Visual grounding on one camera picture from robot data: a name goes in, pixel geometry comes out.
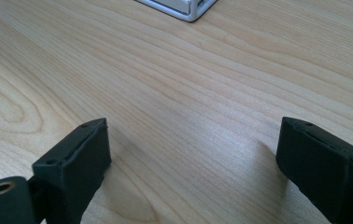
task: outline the light wood surface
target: light wood surface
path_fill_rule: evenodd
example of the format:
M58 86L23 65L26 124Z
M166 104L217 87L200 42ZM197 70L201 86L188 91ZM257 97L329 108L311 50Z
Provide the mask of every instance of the light wood surface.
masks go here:
M281 118L353 145L353 1L0 0L0 178L106 117L82 223L328 223L275 163Z

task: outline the screw hole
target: screw hole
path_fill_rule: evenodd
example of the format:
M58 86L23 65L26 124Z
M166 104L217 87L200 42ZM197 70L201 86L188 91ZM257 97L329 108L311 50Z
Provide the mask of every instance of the screw hole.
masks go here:
M47 165L52 165L52 164L54 164L55 162L57 162L57 160L51 159L51 160L46 161L46 164L47 164Z
M10 191L14 187L16 187L16 183L13 181L6 181L0 183L0 195Z

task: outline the white box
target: white box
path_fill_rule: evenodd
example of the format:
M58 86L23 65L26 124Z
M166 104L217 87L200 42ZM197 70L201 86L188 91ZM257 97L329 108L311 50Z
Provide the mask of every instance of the white box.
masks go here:
M217 0L136 0L183 21L195 21Z

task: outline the round hole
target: round hole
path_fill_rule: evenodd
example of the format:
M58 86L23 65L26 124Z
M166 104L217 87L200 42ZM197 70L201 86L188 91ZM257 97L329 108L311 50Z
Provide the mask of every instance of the round hole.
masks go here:
M13 181L5 181L0 183L0 195L10 191L14 187L16 187L16 183Z
M52 164L54 164L55 162L57 162L57 160L51 159L51 160L46 161L46 164L47 164L47 165L52 165Z

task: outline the wood grain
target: wood grain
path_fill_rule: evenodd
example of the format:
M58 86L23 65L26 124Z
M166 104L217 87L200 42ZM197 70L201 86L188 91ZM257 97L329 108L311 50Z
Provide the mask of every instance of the wood grain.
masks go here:
M82 223L328 223L276 167L284 116L353 145L353 1L0 1L0 178L106 117Z

